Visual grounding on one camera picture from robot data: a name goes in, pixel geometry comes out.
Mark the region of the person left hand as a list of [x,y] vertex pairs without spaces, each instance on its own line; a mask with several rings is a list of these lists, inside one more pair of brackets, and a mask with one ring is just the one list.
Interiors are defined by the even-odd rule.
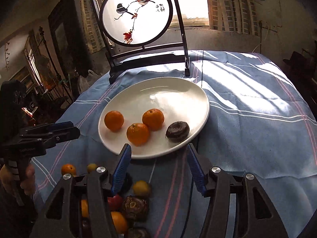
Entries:
[[[20,183],[20,187],[23,189],[24,193],[28,196],[35,193],[35,169],[33,165],[29,163],[25,172],[25,179]],[[14,197],[18,193],[16,183],[13,178],[13,174],[4,165],[1,168],[1,184],[3,185],[5,191]]]

